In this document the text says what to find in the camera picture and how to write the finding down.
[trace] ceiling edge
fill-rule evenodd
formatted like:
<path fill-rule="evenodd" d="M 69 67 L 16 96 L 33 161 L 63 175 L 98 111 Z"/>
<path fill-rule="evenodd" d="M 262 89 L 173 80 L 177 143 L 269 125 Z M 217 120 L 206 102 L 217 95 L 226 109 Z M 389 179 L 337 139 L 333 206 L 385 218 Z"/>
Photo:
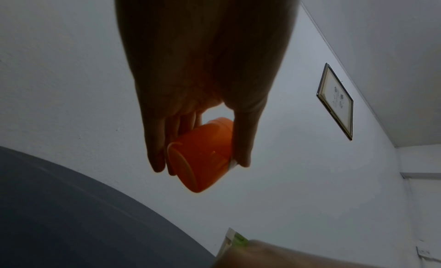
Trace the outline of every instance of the ceiling edge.
<path fill-rule="evenodd" d="M 398 146 L 394 143 L 394 141 L 392 140 L 392 138 L 390 137 L 389 133 L 387 132 L 387 130 L 384 128 L 383 124 L 380 122 L 380 120 L 378 119 L 377 115 L 375 114 L 374 110 L 372 109 L 372 107 L 369 105 L 369 103 L 367 102 L 367 100 L 364 98 L 364 96 L 362 95 L 362 92 L 360 92 L 360 89 L 358 89 L 357 85 L 354 83 L 354 81 L 352 80 L 351 76 L 349 75 L 349 73 L 346 71 L 345 67 L 343 66 L 343 64 L 341 63 L 339 57 L 337 56 L 337 54 L 335 54 L 334 50 L 332 49 L 331 45 L 329 44 L 329 42 L 326 40 L 325 36 L 323 35 L 322 31 L 319 29 L 319 27 L 317 26 L 316 22 L 314 21 L 314 19 L 312 18 L 311 14 L 309 13 L 309 11 L 306 9 L 305 5 L 303 4 L 303 2 L 300 2 L 300 5 L 303 7 L 303 9 L 305 10 L 306 14 L 308 15 L 309 19 L 312 21 L 312 23 L 314 24 L 314 26 L 316 27 L 317 31 L 319 32 L 319 34 L 322 36 L 323 40 L 326 42 L 326 45 L 328 46 L 328 48 L 331 50 L 332 54 L 334 55 L 334 57 L 337 59 L 337 61 L 339 62 L 341 68 L 343 69 L 343 71 L 346 73 L 346 75 L 349 78 L 349 81 L 351 81 L 352 85 L 355 87 L 355 89 L 357 90 L 358 94 L 362 97 L 364 103 L 366 104 L 367 108 L 369 108 L 369 110 L 371 111 L 371 113 L 373 114 L 373 116 L 375 117 L 375 119 L 377 120 L 378 124 L 380 125 L 381 129 L 384 131 L 384 133 L 386 134 L 387 138 L 389 138 L 390 143 L 397 148 Z"/>

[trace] orange cup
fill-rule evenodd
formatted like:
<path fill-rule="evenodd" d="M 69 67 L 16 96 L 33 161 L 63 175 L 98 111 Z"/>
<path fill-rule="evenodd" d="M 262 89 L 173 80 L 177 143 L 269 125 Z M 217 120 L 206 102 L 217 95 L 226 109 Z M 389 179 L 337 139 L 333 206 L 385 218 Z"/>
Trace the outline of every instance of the orange cup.
<path fill-rule="evenodd" d="M 189 190 L 206 190 L 236 166 L 231 157 L 232 134 L 233 121 L 217 118 L 168 145 L 171 167 Z"/>

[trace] finger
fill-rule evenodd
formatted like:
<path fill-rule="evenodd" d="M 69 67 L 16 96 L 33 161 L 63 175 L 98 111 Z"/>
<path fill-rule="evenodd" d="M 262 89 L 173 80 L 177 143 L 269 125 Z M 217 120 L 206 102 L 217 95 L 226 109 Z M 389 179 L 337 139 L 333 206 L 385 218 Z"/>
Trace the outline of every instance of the finger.
<path fill-rule="evenodd" d="M 243 167 L 251 164 L 251 150 L 264 107 L 252 112 L 234 112 L 232 156 Z"/>
<path fill-rule="evenodd" d="M 147 157 L 155 172 L 165 168 L 164 161 L 164 119 L 144 119 L 144 138 L 147 147 Z"/>
<path fill-rule="evenodd" d="M 179 124 L 178 135 L 182 135 L 189 132 L 194 127 L 194 121 L 196 120 L 196 112 L 188 113 L 187 115 L 181 116 L 181 123 Z"/>
<path fill-rule="evenodd" d="M 165 145 L 164 145 L 164 156 L 165 156 L 165 162 L 167 164 L 167 170 L 170 175 L 174 176 L 176 173 L 173 171 L 173 168 L 171 167 L 169 156 L 167 153 L 167 147 L 171 142 L 173 142 L 178 137 L 178 130 L 179 130 L 179 123 L 180 123 L 180 117 L 179 116 L 173 116 L 169 117 L 165 120 Z"/>
<path fill-rule="evenodd" d="M 196 119 L 194 120 L 193 128 L 197 128 L 197 127 L 202 126 L 202 113 L 203 113 L 203 111 L 196 112 Z"/>

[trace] framed picture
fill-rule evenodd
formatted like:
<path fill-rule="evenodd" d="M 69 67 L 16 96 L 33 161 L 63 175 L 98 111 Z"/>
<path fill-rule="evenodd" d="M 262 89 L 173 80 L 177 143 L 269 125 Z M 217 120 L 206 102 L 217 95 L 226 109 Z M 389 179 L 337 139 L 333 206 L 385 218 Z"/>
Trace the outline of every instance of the framed picture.
<path fill-rule="evenodd" d="M 352 117 L 354 100 L 341 84 L 335 72 L 325 64 L 322 80 L 317 91 L 317 97 L 332 115 L 340 128 L 352 140 Z"/>

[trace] gray curved surface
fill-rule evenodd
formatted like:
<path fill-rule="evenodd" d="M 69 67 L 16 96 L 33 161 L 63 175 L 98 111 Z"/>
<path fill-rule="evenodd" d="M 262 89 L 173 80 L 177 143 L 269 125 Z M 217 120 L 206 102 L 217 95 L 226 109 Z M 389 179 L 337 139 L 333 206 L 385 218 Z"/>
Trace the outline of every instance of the gray curved surface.
<path fill-rule="evenodd" d="M 83 174 L 0 147 L 0 266 L 209 267 L 165 218 Z"/>

